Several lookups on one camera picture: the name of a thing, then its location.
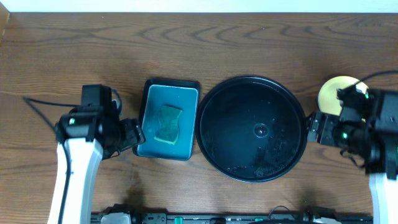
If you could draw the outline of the yellow plate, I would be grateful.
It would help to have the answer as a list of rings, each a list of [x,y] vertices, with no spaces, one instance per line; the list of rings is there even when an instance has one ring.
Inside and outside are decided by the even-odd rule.
[[[334,77],[323,84],[318,93],[318,107],[321,112],[339,116],[344,106],[351,106],[355,100],[364,98],[368,86],[361,82],[342,94],[344,90],[359,80],[349,76]]]

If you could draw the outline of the green scrubbing sponge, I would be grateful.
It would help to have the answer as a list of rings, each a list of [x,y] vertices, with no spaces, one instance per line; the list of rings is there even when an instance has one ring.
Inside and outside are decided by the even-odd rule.
[[[159,130],[154,139],[156,141],[175,145],[178,140],[178,120],[182,110],[172,106],[163,105],[159,110]]]

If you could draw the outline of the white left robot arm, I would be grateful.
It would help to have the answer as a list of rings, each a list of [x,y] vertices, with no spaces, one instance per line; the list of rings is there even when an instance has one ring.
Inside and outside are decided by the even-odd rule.
[[[61,116],[55,134],[57,178],[48,222],[89,223],[101,161],[144,143],[144,133],[137,119],[77,107]]]

